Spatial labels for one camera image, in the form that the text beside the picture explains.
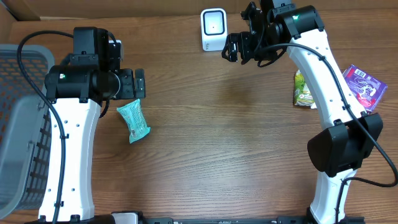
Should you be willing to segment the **teal snack packet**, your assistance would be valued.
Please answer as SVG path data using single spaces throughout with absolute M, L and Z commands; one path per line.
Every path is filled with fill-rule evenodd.
M 140 99 L 134 100 L 116 111 L 123 117 L 129 130 L 129 143 L 132 144 L 150 133 L 150 127 L 142 112 Z

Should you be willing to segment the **green juice pouch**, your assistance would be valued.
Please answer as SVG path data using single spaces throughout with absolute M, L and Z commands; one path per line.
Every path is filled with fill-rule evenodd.
M 294 105 L 308 106 L 315 103 L 305 79 L 300 70 L 297 70 L 294 76 Z

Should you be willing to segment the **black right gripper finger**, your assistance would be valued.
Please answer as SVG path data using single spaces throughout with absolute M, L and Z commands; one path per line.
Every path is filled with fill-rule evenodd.
M 239 40 L 238 33 L 229 34 L 226 38 L 225 49 L 228 52 L 237 52 L 238 51 L 238 40 Z
M 224 49 L 221 52 L 221 56 L 224 59 L 228 60 L 229 62 L 237 62 L 238 61 L 238 52 L 236 50 L 229 51 L 227 49 Z

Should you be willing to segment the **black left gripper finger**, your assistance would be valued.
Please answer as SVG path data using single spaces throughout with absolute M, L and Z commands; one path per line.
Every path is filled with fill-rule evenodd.
M 145 85 L 141 85 L 141 84 L 137 84 L 134 87 L 134 94 L 135 94 L 135 98 L 145 98 L 146 97 L 146 86 Z
M 135 70 L 136 84 L 145 84 L 145 72 L 144 69 L 138 68 Z

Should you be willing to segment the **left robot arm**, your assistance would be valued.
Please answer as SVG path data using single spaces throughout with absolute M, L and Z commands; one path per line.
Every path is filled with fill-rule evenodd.
M 39 223 L 140 224 L 135 211 L 96 215 L 91 188 L 98 120 L 111 100 L 146 96 L 144 71 L 120 67 L 122 43 L 97 27 L 77 27 L 73 52 L 45 76 L 39 96 L 50 110 L 51 145 Z

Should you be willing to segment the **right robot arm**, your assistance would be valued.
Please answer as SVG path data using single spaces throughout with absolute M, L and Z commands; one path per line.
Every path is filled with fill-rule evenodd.
M 227 36 L 223 58 L 241 63 L 255 60 L 265 67 L 288 54 L 318 108 L 322 131 L 307 144 L 318 171 L 307 223 L 362 223 L 362 218 L 346 216 L 345 201 L 351 180 L 381 133 L 381 117 L 367 114 L 347 86 L 330 50 L 325 25 L 313 6 L 251 2 L 241 17 L 249 30 Z

